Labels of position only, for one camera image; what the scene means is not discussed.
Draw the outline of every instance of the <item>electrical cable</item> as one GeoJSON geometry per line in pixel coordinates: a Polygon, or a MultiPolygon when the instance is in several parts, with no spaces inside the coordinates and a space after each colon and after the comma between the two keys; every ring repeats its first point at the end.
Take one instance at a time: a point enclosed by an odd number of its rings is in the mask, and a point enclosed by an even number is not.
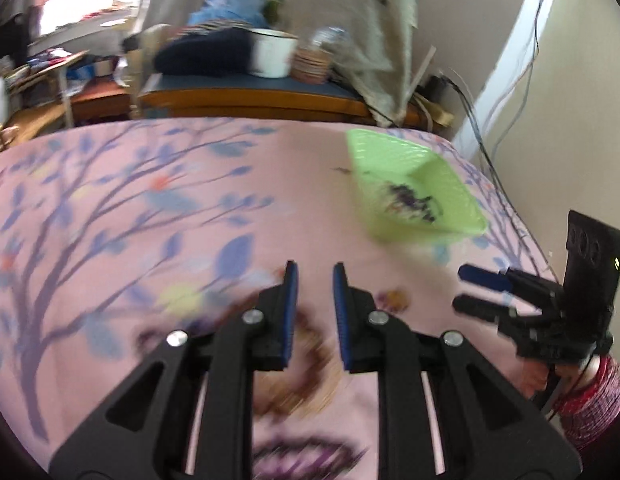
{"type": "Polygon", "coordinates": [[[523,116],[523,112],[525,111],[525,107],[527,106],[527,101],[530,97],[530,88],[532,86],[532,74],[533,73],[534,73],[534,64],[532,64],[529,72],[527,73],[528,74],[527,83],[525,85],[525,93],[523,94],[523,100],[521,101],[521,106],[517,110],[516,115],[514,115],[510,123],[507,125],[506,129],[503,130],[503,133],[500,134],[500,136],[498,136],[498,139],[496,140],[496,143],[494,144],[494,147],[492,148],[492,159],[493,160],[496,160],[496,154],[498,152],[498,147],[501,145],[501,142],[503,142],[503,140],[509,135],[509,133],[512,131],[512,128],[516,126],[516,123],[518,123],[518,120],[523,116]]]}
{"type": "MultiPolygon", "coordinates": [[[[455,69],[453,69],[452,67],[448,67],[448,70],[450,72],[453,72],[459,78],[459,81],[461,81],[461,83],[463,83],[463,86],[465,87],[465,91],[468,92],[467,93],[467,97],[469,98],[469,101],[470,101],[470,109],[472,109],[474,111],[474,120],[476,121],[475,100],[474,100],[474,96],[472,95],[472,91],[470,90],[470,86],[467,84],[467,82],[465,81],[463,76],[461,74],[459,74],[458,72],[456,72],[455,69]]],[[[483,166],[483,159],[482,159],[482,157],[478,158],[478,166],[480,167],[480,172],[485,174],[485,167],[483,166]]]]}
{"type": "MultiPolygon", "coordinates": [[[[587,360],[586,367],[583,368],[583,371],[581,371],[581,374],[578,376],[578,379],[576,380],[576,382],[572,384],[572,387],[568,390],[568,393],[566,393],[563,397],[569,397],[571,394],[573,394],[574,390],[576,390],[576,387],[578,386],[578,384],[581,382],[581,380],[585,376],[587,369],[589,368],[589,365],[592,364],[593,359],[594,359],[594,354],[590,355],[590,358],[587,360]]],[[[552,415],[549,416],[548,422],[551,421],[557,415],[558,415],[558,412],[556,410],[552,410],[552,415]]]]}
{"type": "Polygon", "coordinates": [[[512,226],[512,229],[514,230],[514,232],[516,233],[516,236],[518,237],[519,241],[521,242],[522,247],[525,248],[525,252],[527,253],[532,266],[534,267],[534,271],[536,272],[537,276],[541,276],[541,270],[539,269],[538,265],[536,264],[536,261],[534,259],[534,257],[532,256],[532,251],[530,250],[530,248],[528,247],[527,243],[525,242],[525,239],[523,238],[523,235],[521,234],[521,232],[519,231],[519,228],[516,225],[516,222],[514,222],[514,214],[516,216],[518,216],[520,218],[519,213],[516,211],[516,208],[514,207],[514,204],[512,204],[512,201],[510,200],[510,197],[507,195],[507,192],[503,186],[503,183],[501,182],[500,177],[498,176],[498,172],[496,171],[496,168],[494,167],[494,165],[492,164],[492,161],[490,159],[490,155],[488,155],[487,150],[485,149],[485,145],[483,144],[483,140],[481,139],[480,136],[480,129],[478,127],[478,122],[476,120],[476,115],[474,113],[474,109],[472,108],[472,105],[470,104],[467,96],[463,93],[463,90],[461,90],[461,88],[454,82],[452,81],[450,78],[448,78],[447,76],[443,76],[443,78],[445,79],[445,81],[459,94],[459,97],[461,98],[461,104],[463,105],[463,108],[470,120],[470,124],[472,125],[472,130],[474,131],[474,136],[477,140],[478,143],[478,148],[480,149],[481,154],[483,155],[483,157],[485,158],[485,161],[488,164],[489,170],[490,170],[490,176],[492,177],[492,182],[494,183],[494,187],[496,188],[496,197],[498,198],[498,202],[501,206],[501,209],[503,209],[503,211],[506,213],[507,218],[509,219],[510,225],[512,226]],[[512,213],[510,213],[510,211],[507,209],[506,204],[504,203],[504,199],[507,201],[507,204],[510,206],[510,208],[512,209],[512,213]]]}
{"type": "Polygon", "coordinates": [[[374,112],[375,114],[380,115],[383,119],[385,119],[386,121],[388,121],[390,123],[390,126],[392,128],[399,128],[398,124],[395,123],[394,121],[392,121],[391,118],[389,118],[384,113],[380,112],[379,110],[377,110],[373,106],[370,106],[368,103],[366,103],[365,100],[363,99],[363,96],[361,94],[359,94],[359,97],[363,100],[363,104],[365,104],[365,106],[367,106],[368,110],[370,110],[371,112],[374,112]]]}
{"type": "Polygon", "coordinates": [[[519,109],[517,110],[516,114],[514,115],[514,118],[512,118],[512,121],[507,125],[506,129],[503,131],[503,133],[500,134],[500,136],[496,140],[496,143],[494,144],[494,147],[492,148],[493,160],[496,160],[496,154],[498,152],[498,148],[501,142],[503,142],[503,140],[509,135],[509,133],[512,131],[514,126],[518,123],[519,119],[523,116],[523,112],[525,112],[525,107],[527,106],[527,103],[528,103],[528,99],[530,96],[530,87],[532,85],[532,74],[534,73],[534,64],[541,51],[541,47],[539,45],[539,17],[541,16],[541,9],[542,9],[542,5],[544,2],[545,0],[539,1],[539,6],[538,6],[538,9],[536,9],[536,15],[534,17],[534,29],[533,29],[534,30],[534,53],[532,54],[532,59],[530,60],[528,66],[526,67],[522,75],[514,82],[513,85],[511,85],[507,89],[506,92],[504,92],[503,95],[501,95],[501,97],[496,101],[496,103],[494,103],[494,106],[490,110],[490,113],[488,114],[488,117],[486,118],[486,121],[483,124],[485,128],[487,128],[490,125],[491,118],[496,112],[496,109],[498,108],[498,106],[503,102],[503,100],[507,96],[509,96],[514,91],[514,88],[516,88],[516,86],[523,80],[523,77],[527,75],[527,83],[526,83],[525,94],[523,95],[522,103],[519,109]]]}

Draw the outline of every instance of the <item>beige cloth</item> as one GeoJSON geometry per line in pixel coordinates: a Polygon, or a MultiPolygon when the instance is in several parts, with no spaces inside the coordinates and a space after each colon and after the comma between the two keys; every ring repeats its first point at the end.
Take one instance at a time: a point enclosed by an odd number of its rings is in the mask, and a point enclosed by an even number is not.
{"type": "Polygon", "coordinates": [[[321,27],[347,30],[350,39],[335,56],[339,72],[368,105],[403,122],[411,94],[415,0],[284,0],[280,12],[283,28],[301,41],[321,27]]]}

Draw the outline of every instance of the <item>green plastic basket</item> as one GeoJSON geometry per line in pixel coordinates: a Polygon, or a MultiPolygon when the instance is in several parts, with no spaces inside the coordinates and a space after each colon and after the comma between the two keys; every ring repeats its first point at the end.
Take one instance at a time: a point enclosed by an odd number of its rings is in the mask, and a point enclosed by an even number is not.
{"type": "Polygon", "coordinates": [[[347,145],[359,211],[368,232],[386,242],[450,243],[483,234],[488,221],[447,161],[435,152],[386,134],[350,130],[347,145]],[[432,197],[436,219],[404,218],[388,211],[389,185],[432,197]]]}

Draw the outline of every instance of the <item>table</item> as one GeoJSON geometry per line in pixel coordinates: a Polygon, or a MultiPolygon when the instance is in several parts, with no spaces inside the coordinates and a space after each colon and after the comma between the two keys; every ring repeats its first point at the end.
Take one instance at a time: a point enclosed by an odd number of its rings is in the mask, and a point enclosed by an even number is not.
{"type": "MultiPolygon", "coordinates": [[[[90,81],[83,92],[70,98],[72,114],[77,121],[125,115],[130,111],[130,96],[126,89],[107,78],[90,81]]],[[[40,135],[64,116],[65,107],[59,103],[24,108],[15,113],[6,126],[18,126],[14,144],[23,144],[40,135]]]]}
{"type": "MultiPolygon", "coordinates": [[[[375,124],[360,98],[334,83],[305,84],[292,78],[251,75],[223,78],[154,74],[139,95],[148,117],[243,117],[375,124]]],[[[449,126],[434,120],[434,131],[449,126]]],[[[427,129],[425,114],[410,105],[404,126],[427,129]]]]}
{"type": "Polygon", "coordinates": [[[68,91],[68,80],[66,79],[66,73],[68,71],[68,67],[73,65],[79,60],[82,60],[87,54],[88,50],[84,50],[77,54],[72,54],[68,58],[64,59],[61,63],[54,64],[33,74],[28,76],[27,78],[19,81],[15,86],[10,89],[10,95],[17,95],[27,90],[28,88],[40,83],[44,79],[50,78],[52,76],[57,76],[59,83],[59,90],[61,91],[61,100],[63,103],[63,110],[66,115],[66,126],[68,128],[72,128],[74,126],[74,118],[72,117],[72,105],[68,97],[66,97],[66,92],[68,91]]]}

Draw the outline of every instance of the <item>pink bedsheet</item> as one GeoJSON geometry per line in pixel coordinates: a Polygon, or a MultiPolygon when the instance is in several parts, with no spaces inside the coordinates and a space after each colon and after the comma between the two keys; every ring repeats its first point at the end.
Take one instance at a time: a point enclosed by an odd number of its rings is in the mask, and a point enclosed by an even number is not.
{"type": "Polygon", "coordinates": [[[305,321],[295,339],[296,371],[285,381],[257,380],[260,478],[376,478],[376,379],[341,371],[331,296],[336,262],[345,262],[351,284],[401,311],[414,330],[460,330],[516,377],[512,344],[453,313],[456,270],[472,262],[532,271],[533,257],[551,277],[541,251],[530,237],[523,247],[479,171],[445,140],[412,130],[390,134],[445,156],[490,229],[451,246],[371,240],[353,204],[350,127],[228,119],[100,124],[0,155],[0,409],[41,465],[165,333],[212,329],[232,304],[278,282],[288,259],[299,264],[305,321]],[[318,389],[286,396],[303,382],[312,345],[323,362],[318,389]],[[278,400],[268,397],[281,391],[278,400]],[[276,451],[281,441],[294,460],[276,451]]]}

